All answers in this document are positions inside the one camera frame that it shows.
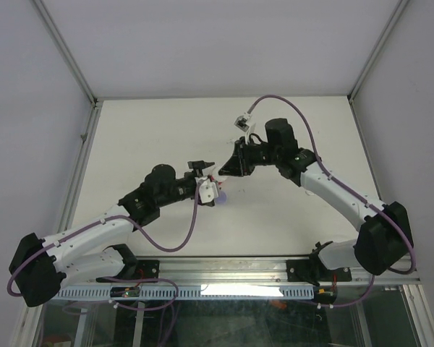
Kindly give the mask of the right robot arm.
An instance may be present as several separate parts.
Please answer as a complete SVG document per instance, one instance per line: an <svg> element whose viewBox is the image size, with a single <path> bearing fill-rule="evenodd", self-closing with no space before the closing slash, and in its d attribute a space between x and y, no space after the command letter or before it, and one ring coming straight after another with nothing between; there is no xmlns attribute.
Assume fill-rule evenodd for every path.
<svg viewBox="0 0 434 347"><path fill-rule="evenodd" d="M312 277L325 280L342 267L362 267L378 276L413 247L409 219L405 207L385 204L354 192L326 170L317 155L297 144L294 130L286 119L265 123L266 140L255 142L258 135L248 116L235 121L244 132L234 143L230 159L219 170L221 176L244 177L258 166L275 166L285 179L317 195L343 217L358 233L357 238L324 244L318 243L310 253Z"/></svg>

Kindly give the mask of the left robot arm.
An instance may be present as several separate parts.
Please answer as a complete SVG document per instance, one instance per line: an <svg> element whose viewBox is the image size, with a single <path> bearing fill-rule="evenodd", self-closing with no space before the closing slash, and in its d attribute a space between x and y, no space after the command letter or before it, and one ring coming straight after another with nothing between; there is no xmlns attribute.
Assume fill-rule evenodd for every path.
<svg viewBox="0 0 434 347"><path fill-rule="evenodd" d="M113 241L134 231L162 252L183 249L190 235L177 247L164 247L144 227L159 218L162 207L174 203L191 199L194 208L213 205L218 183L204 173L213 165L190 161L189 171L177 178L172 166L159 164L138 188L84 226L43 238L34 233L22 237L9 265L8 294L23 298L28 307L37 307L73 284L98 278L131 280L137 272L137 258L126 244Z"/></svg>

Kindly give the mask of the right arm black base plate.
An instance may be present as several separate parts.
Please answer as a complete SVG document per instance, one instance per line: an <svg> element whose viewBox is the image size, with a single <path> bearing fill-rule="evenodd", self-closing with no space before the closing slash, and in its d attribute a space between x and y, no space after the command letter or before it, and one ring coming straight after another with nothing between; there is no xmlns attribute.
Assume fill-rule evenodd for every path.
<svg viewBox="0 0 434 347"><path fill-rule="evenodd" d="M351 272L340 267L336 270L327 269L320 260L311 260L310 258L287 260L286 261L287 280L290 283L306 282L314 286L319 286L323 282L351 282Z"/></svg>

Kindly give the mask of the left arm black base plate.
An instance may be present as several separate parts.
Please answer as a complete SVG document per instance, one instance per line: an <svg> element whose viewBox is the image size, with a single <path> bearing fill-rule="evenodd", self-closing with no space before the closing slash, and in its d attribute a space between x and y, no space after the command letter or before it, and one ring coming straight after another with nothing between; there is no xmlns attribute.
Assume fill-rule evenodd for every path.
<svg viewBox="0 0 434 347"><path fill-rule="evenodd" d="M158 278L160 261L157 259L138 259L129 278L133 281L140 279Z"/></svg>

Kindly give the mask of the purple round earbud charging case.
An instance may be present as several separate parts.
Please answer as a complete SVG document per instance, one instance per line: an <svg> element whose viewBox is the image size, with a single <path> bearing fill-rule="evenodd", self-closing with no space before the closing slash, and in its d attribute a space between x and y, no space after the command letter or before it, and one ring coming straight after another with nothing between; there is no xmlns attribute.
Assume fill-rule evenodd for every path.
<svg viewBox="0 0 434 347"><path fill-rule="evenodd" d="M216 204L224 204L227 201L227 195L224 191L220 191L219 196L215 199Z"/></svg>

